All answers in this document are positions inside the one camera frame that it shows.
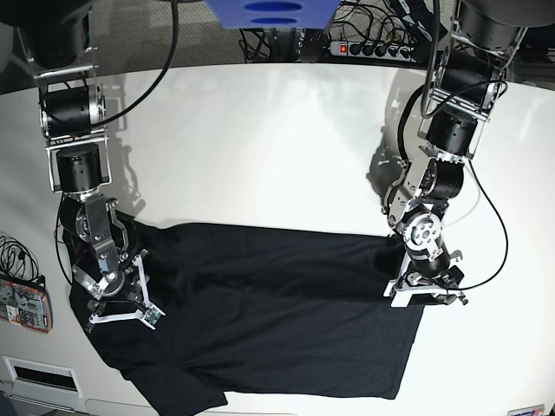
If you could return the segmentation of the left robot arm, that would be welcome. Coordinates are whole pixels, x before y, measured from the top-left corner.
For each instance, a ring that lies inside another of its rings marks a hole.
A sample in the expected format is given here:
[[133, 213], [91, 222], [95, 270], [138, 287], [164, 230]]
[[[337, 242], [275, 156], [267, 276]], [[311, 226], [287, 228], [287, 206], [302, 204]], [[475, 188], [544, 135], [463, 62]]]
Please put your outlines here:
[[409, 97], [396, 131], [400, 175], [382, 199], [388, 226], [405, 250], [384, 291], [394, 308], [467, 302], [456, 266], [462, 255], [448, 252], [443, 218], [463, 186], [472, 143], [508, 89], [506, 71], [526, 32], [554, 23], [554, 3], [456, 1], [443, 51], [439, 2], [433, 19], [426, 78]]

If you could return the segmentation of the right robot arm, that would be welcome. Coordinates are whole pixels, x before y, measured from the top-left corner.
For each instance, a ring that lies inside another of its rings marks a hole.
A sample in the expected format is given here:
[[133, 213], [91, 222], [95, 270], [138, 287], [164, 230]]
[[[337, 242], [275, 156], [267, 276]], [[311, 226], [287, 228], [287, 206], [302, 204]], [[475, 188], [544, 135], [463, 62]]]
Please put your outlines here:
[[17, 30], [38, 88], [49, 185], [61, 195], [57, 221], [75, 248], [73, 278], [91, 297], [91, 322], [107, 303], [131, 303], [127, 319], [162, 314], [149, 298], [144, 250], [130, 244], [112, 181], [103, 88], [95, 81], [90, 1], [3, 1], [1, 22]]

